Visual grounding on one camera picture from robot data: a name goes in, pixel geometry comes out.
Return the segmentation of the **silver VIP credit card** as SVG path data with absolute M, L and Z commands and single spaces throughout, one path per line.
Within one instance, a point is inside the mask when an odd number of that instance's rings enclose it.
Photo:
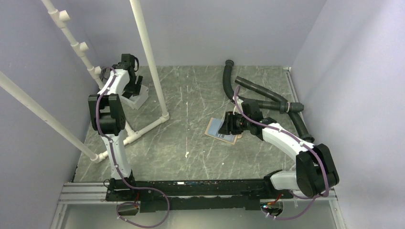
M 219 140 L 225 141 L 230 144 L 235 144 L 237 141 L 237 135 L 223 135 L 223 134 L 218 134 L 216 136 Z

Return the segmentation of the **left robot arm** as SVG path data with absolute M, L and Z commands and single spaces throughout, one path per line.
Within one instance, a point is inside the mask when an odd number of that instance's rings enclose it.
M 119 63 L 108 67 L 110 76 L 106 85 L 88 98 L 92 127 L 106 145 L 111 163 L 107 192 L 111 194 L 118 190 L 124 200 L 132 200 L 138 188 L 133 184 L 135 179 L 125 152 L 126 117 L 120 98 L 130 99 L 140 94 L 143 77 L 136 75 L 138 69 L 137 57 L 122 54 Z

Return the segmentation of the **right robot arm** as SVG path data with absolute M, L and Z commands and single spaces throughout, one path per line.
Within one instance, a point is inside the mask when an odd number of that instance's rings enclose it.
M 307 142 L 283 128 L 276 120 L 264 118 L 257 101 L 247 99 L 225 113 L 220 135 L 250 132 L 262 141 L 284 152 L 295 163 L 291 171 L 277 170 L 264 177 L 263 192 L 275 198 L 282 190 L 300 191 L 306 198 L 328 196 L 339 183 L 339 176 L 329 148 L 325 144 Z

